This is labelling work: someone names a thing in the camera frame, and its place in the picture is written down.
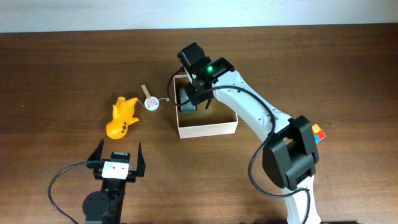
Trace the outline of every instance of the white box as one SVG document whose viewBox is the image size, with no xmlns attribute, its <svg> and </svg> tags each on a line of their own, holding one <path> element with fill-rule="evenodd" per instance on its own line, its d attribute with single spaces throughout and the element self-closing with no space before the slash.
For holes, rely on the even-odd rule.
<svg viewBox="0 0 398 224">
<path fill-rule="evenodd" d="M 184 84 L 189 82 L 188 75 L 174 76 L 174 99 L 177 99 L 177 93 Z M 206 110 L 207 101 L 198 105 L 198 109 L 193 113 L 182 113 L 178 106 L 175 107 L 177 115 L 177 127 L 180 138 L 194 138 L 202 136 L 213 136 L 218 134 L 233 134 L 238 126 L 237 114 L 227 107 L 224 103 L 213 99 L 209 108 Z"/>
</svg>

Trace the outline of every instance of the rubik's cube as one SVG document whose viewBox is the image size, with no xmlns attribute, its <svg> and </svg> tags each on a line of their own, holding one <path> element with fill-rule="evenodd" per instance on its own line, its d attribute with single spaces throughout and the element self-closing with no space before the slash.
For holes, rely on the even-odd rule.
<svg viewBox="0 0 398 224">
<path fill-rule="evenodd" d="M 320 142 L 322 139 L 326 138 L 326 134 L 322 131 L 317 124 L 312 126 L 313 137 L 315 138 L 315 143 Z"/>
</svg>

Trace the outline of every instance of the white wall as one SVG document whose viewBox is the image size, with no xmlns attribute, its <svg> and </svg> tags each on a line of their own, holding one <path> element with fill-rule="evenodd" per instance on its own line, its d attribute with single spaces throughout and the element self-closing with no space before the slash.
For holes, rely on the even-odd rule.
<svg viewBox="0 0 398 224">
<path fill-rule="evenodd" d="M 398 22 L 398 0 L 0 0 L 0 32 Z"/>
</svg>

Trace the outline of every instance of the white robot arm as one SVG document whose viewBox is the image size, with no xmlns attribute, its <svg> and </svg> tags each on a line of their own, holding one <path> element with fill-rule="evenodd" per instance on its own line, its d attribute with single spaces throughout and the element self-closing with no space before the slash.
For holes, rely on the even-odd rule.
<svg viewBox="0 0 398 224">
<path fill-rule="evenodd" d="M 250 91 L 272 111 L 276 134 L 264 147 L 262 162 L 264 171 L 273 183 L 282 188 L 283 194 L 292 193 L 298 188 L 309 189 L 311 203 L 306 223 L 319 224 L 321 220 L 315 208 L 312 191 L 318 151 L 310 122 L 303 116 L 292 119 L 290 115 L 279 111 L 258 95 L 228 61 L 224 58 L 211 61 L 196 43 L 184 48 L 178 54 L 178 58 L 190 77 L 191 83 L 185 87 L 185 91 L 194 105 L 205 100 L 208 100 L 209 105 L 211 99 L 216 98 L 235 111 L 262 142 L 272 131 L 271 116 L 265 107 L 246 93 L 221 86 L 236 86 Z M 206 90 L 208 92 L 213 88 L 216 90 L 198 97 L 198 93 Z M 292 139 L 288 145 L 284 143 L 286 138 Z M 306 193 L 303 191 L 286 197 L 285 203 L 288 223 L 302 223 L 309 203 Z"/>
</svg>

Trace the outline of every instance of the yellow plush toy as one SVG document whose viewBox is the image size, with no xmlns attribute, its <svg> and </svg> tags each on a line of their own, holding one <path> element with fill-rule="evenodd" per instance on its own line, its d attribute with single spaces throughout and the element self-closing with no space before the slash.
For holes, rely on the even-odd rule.
<svg viewBox="0 0 398 224">
<path fill-rule="evenodd" d="M 118 97 L 116 104 L 113 105 L 113 119 L 106 125 L 106 134 L 111 139 L 123 138 L 127 133 L 128 126 L 138 121 L 138 118 L 133 118 L 134 105 L 137 100 L 137 98 L 126 100 L 125 97 Z"/>
</svg>

